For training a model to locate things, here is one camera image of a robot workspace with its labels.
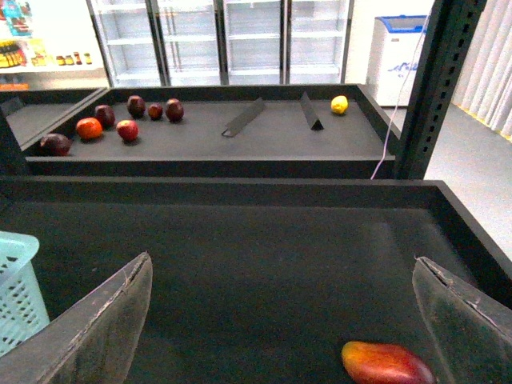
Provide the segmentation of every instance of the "light blue basket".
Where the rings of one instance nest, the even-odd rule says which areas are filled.
[[[0,231],[0,356],[50,323],[30,260],[39,240]]]

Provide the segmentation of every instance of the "mango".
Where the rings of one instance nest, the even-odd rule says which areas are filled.
[[[342,362],[357,384],[435,384],[429,367],[403,346],[348,342]]]

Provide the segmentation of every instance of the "lemon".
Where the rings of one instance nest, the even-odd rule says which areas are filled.
[[[330,102],[330,109],[336,114],[345,114],[349,107],[349,101],[345,96],[336,96],[333,101]]]

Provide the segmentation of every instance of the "refrigerator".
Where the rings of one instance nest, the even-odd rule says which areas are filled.
[[[349,0],[87,0],[112,86],[342,82]]]

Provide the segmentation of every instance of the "black produce bin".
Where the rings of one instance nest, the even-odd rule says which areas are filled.
[[[512,308],[509,259],[442,182],[28,177],[0,188],[3,228],[41,243],[34,268],[52,318],[150,252],[128,383],[349,383],[348,340],[404,345],[446,382],[414,295],[419,257]]]

